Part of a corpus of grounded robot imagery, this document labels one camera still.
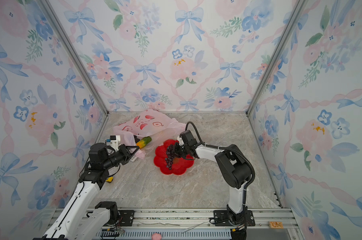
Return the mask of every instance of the gray marble surface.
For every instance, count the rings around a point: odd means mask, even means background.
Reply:
[[[111,113],[101,141],[113,135],[113,127],[138,113]],[[238,113],[166,113],[179,122],[192,121],[201,138],[216,146],[236,144],[255,168],[256,177],[249,186],[246,203],[250,208],[276,208],[274,189],[258,143],[245,114]],[[116,201],[118,207],[223,208],[229,200],[229,186],[216,162],[197,159],[185,174],[164,175],[153,163],[155,152],[121,166],[111,183],[105,183],[93,199]]]

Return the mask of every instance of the pink ball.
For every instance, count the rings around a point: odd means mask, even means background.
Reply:
[[[161,240],[162,236],[159,233],[154,233],[152,235],[152,240]]]

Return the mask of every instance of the black mounting plate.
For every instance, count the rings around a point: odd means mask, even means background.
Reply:
[[[233,227],[233,225],[229,222],[229,220],[227,220],[228,219],[227,210],[214,210],[213,214],[214,218],[211,219],[214,219],[214,222],[220,222],[215,224],[217,227]],[[255,226],[253,212],[250,210],[246,211],[246,226],[251,226],[251,227]]]
[[[133,226],[134,210],[118,210],[121,215],[120,227]]]

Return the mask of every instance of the plastic bag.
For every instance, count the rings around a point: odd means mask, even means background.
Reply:
[[[135,155],[144,159],[145,152],[162,145],[165,140],[176,138],[185,131],[185,127],[185,123],[178,122],[175,118],[169,118],[163,113],[148,109],[130,121],[113,127],[113,131],[115,135],[121,136],[121,142],[126,146],[136,145],[134,135],[139,138],[150,136],[152,141]]]

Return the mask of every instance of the floral wallpaper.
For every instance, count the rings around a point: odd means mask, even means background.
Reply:
[[[111,111],[247,110],[295,2],[50,1]]]
[[[250,117],[305,239],[362,239],[362,0],[308,0]]]
[[[0,239],[41,237],[104,113],[33,0],[0,0]]]

